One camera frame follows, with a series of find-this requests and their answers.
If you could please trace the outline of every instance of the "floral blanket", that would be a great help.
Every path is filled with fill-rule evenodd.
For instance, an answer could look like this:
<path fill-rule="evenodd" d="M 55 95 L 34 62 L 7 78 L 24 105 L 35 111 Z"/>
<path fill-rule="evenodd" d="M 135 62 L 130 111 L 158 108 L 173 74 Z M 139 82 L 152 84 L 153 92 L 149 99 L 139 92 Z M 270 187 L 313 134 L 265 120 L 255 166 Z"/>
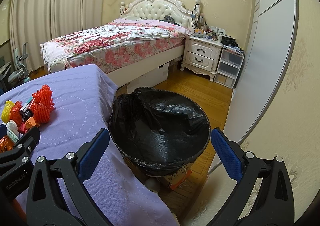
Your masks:
<path fill-rule="evenodd" d="M 155 20 L 117 19 L 107 25 L 71 33 L 41 44 L 41 54 L 50 71 L 56 60 L 72 67 L 95 63 L 105 73 L 178 45 L 190 31 Z"/>

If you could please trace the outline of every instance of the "black plastic bag on bed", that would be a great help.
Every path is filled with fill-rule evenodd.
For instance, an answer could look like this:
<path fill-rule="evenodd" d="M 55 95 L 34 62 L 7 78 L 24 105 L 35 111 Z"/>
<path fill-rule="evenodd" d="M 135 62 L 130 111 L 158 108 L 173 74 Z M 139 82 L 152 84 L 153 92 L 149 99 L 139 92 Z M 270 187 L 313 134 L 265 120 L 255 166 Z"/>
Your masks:
<path fill-rule="evenodd" d="M 208 145 L 210 123 L 180 94 L 141 87 L 115 100 L 110 134 L 121 154 L 152 176 L 175 173 Z"/>

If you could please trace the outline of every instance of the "tufted headboard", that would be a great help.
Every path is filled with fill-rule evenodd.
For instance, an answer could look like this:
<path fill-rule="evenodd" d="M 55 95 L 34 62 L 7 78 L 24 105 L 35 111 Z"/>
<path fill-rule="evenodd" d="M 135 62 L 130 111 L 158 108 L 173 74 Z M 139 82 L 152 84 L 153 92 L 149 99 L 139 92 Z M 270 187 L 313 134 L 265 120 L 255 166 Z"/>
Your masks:
<path fill-rule="evenodd" d="M 121 7 L 123 6 L 125 6 L 125 2 L 121 2 Z M 120 17 L 124 19 L 140 17 L 150 20 L 163 20 L 166 15 L 169 15 L 176 23 L 191 30 L 191 13 L 178 0 L 136 0 L 129 4 L 128 9 Z"/>

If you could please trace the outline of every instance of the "nightstand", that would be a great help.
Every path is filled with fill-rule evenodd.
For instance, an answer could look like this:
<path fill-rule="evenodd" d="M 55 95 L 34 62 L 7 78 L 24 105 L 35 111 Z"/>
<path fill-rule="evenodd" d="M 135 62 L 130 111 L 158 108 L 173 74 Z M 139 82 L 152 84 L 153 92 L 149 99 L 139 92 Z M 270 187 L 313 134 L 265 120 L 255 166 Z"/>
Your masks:
<path fill-rule="evenodd" d="M 188 68 L 196 74 L 209 75 L 213 82 L 223 44 L 205 38 L 188 36 L 181 71 Z"/>

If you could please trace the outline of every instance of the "beige striped curtain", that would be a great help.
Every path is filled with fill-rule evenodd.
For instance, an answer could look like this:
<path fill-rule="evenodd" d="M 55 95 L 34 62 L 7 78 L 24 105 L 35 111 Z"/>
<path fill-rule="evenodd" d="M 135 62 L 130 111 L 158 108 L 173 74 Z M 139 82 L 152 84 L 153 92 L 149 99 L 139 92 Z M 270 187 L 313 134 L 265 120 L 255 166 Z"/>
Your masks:
<path fill-rule="evenodd" d="M 43 66 L 39 44 L 51 40 L 51 0 L 12 0 L 10 14 L 10 39 L 12 53 L 28 42 L 27 68 L 32 71 Z"/>
<path fill-rule="evenodd" d="M 32 71 L 44 65 L 41 43 L 101 25 L 103 0 L 12 0 L 10 40 L 22 54 L 27 44 L 27 68 Z"/>

